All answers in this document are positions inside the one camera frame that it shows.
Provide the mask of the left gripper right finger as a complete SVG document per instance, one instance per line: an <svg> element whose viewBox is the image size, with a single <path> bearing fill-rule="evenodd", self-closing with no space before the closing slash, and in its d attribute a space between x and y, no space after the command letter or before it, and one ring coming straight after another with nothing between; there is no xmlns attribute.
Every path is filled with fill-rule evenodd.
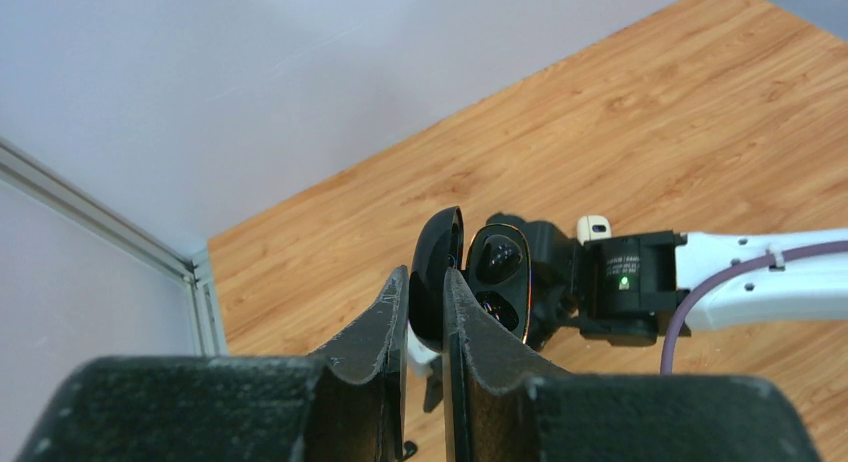
<svg viewBox="0 0 848 462"><path fill-rule="evenodd" d="M798 412L750 376L572 374L444 279L451 461L816 461Z"/></svg>

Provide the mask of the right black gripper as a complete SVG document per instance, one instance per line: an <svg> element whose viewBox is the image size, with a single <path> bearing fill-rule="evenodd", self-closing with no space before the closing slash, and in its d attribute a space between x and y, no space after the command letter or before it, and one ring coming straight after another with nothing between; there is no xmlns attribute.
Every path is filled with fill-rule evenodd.
<svg viewBox="0 0 848 462"><path fill-rule="evenodd" d="M440 374L430 374L426 377L426 387L423 400L423 412L432 413L443 401L443 378Z"/></svg>

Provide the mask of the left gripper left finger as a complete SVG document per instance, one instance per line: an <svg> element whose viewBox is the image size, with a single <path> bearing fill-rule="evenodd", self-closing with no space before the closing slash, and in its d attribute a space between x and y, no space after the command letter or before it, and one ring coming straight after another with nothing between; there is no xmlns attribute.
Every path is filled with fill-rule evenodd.
<svg viewBox="0 0 848 462"><path fill-rule="evenodd" d="M401 461L408 270L303 356L102 357L57 388L21 461Z"/></svg>

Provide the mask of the black earbud charging case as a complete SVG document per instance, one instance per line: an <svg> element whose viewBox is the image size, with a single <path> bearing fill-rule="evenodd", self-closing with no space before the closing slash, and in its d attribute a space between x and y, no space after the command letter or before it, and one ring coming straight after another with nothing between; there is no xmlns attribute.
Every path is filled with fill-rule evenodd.
<svg viewBox="0 0 848 462"><path fill-rule="evenodd" d="M524 256L519 269L498 284L483 283L476 276L483 241L491 235L513 239ZM532 264L529 243L517 227L488 223L466 242L458 206L440 210L425 223L412 260L409 322L417 337L436 352L442 349L443 282L450 272L461 276L484 312L521 342L528 341L533 305Z"/></svg>

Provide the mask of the black earbud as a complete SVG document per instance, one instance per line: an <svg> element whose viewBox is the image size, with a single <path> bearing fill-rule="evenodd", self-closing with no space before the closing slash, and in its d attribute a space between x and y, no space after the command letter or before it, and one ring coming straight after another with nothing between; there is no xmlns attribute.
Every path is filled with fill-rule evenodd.
<svg viewBox="0 0 848 462"><path fill-rule="evenodd" d="M476 268L477 278L486 284L509 279L524 259L518 243L504 235L487 236Z"/></svg>

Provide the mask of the white earbud charging case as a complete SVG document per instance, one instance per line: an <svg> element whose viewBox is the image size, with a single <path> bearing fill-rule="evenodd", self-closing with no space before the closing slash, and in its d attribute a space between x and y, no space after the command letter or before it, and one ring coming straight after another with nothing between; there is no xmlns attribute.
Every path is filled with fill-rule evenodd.
<svg viewBox="0 0 848 462"><path fill-rule="evenodd" d="M612 237L608 219L601 215L585 215L576 223L576 238L580 244Z"/></svg>

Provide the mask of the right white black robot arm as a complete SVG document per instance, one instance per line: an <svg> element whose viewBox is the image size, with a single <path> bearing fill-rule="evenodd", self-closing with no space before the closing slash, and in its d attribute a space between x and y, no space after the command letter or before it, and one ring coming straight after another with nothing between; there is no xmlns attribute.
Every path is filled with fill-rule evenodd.
<svg viewBox="0 0 848 462"><path fill-rule="evenodd" d="M457 270L478 304L534 350L562 328L613 346L771 321L847 316L845 229L763 235L660 231L614 236L599 215L574 236L554 223L497 213L471 238L459 208L432 216L416 243L407 351L425 378L425 412L443 399L442 303Z"/></svg>

